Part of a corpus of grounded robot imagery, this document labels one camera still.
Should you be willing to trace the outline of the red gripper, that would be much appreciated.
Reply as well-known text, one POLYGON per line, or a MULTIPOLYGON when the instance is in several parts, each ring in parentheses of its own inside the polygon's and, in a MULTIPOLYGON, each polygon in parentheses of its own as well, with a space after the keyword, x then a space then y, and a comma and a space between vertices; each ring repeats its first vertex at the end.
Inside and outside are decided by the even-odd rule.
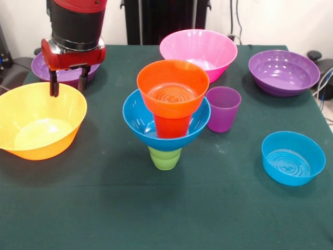
POLYGON ((88 74, 91 65, 100 64, 106 57, 106 46, 103 38, 99 38, 98 45, 90 51, 71 51, 55 43, 53 39, 42 39, 41 52, 46 65, 49 67, 50 96, 59 95, 59 83, 57 70, 67 70, 81 66, 81 74, 78 81, 78 90, 83 92, 88 82, 88 74))

